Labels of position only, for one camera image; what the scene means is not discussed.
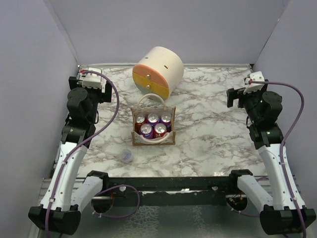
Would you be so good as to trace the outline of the red soda can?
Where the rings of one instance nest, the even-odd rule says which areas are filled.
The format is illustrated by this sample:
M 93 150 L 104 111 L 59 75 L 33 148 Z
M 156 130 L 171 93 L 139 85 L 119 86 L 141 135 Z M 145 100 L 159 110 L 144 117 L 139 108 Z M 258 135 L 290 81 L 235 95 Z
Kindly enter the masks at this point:
M 163 123 L 154 126 L 154 138 L 161 138 L 167 133 L 167 127 Z
M 135 115 L 135 131 L 139 131 L 141 126 L 146 123 L 146 117 L 143 114 Z

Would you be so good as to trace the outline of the purple soda can front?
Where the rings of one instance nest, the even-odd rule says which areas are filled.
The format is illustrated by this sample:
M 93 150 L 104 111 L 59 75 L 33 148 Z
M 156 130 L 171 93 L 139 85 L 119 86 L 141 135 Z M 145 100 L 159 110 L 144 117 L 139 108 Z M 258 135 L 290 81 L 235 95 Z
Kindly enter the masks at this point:
M 154 132 L 153 132 L 153 126 L 145 123 L 140 127 L 140 135 L 142 135 L 145 139 L 153 139 L 154 138 Z

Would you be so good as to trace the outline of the brown canvas bag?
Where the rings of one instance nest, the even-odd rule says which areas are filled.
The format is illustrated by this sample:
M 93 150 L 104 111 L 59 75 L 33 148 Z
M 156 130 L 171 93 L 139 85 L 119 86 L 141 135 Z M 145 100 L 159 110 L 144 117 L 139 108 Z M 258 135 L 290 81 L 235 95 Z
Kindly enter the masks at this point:
M 161 102 L 161 106 L 159 107 L 152 106 L 152 107 L 142 108 L 141 102 L 150 97 L 158 99 Z M 176 107 L 168 107 L 160 96 L 150 93 L 150 94 L 144 95 L 139 100 L 137 107 L 132 108 L 131 111 L 132 111 L 132 119 L 133 119 L 133 130 L 131 134 L 132 134 L 132 144 L 134 146 L 156 146 L 156 145 L 174 145 L 175 144 L 176 131 L 174 129 L 174 122 L 175 122 Z M 135 115 L 143 114 L 147 118 L 148 114 L 150 113 L 158 114 L 159 118 L 164 113 L 170 113 L 172 115 L 171 132 L 167 132 L 161 138 L 145 139 L 142 135 L 140 135 L 140 131 L 135 131 Z

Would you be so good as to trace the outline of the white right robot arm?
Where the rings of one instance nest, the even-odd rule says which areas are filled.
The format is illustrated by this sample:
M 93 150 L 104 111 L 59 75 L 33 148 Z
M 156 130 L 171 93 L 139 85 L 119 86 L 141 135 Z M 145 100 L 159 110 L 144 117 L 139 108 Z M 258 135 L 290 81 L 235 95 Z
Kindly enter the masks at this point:
M 267 235 L 303 233 L 316 220 L 314 209 L 308 209 L 301 198 L 288 166 L 284 138 L 276 123 L 282 111 L 282 97 L 266 87 L 254 92 L 245 88 L 228 89 L 227 107 L 238 100 L 245 109 L 251 125 L 249 135 L 264 163 L 271 192 L 260 186 L 250 172 L 232 171 L 234 178 L 227 182 L 228 190 L 243 192 L 260 215 L 262 229 Z

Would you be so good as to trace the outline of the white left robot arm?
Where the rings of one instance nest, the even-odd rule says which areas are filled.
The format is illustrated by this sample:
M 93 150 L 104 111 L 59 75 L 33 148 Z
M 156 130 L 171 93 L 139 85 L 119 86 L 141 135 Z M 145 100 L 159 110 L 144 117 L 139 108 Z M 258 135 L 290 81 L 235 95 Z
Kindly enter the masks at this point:
M 46 233 L 73 235 L 92 197 L 109 191 L 108 175 L 101 172 L 91 172 L 77 191 L 73 191 L 73 186 L 96 131 L 98 105 L 111 102 L 112 85 L 92 74 L 70 77 L 68 81 L 68 115 L 61 132 L 56 167 L 47 192 L 39 206 L 30 208 L 28 217 Z

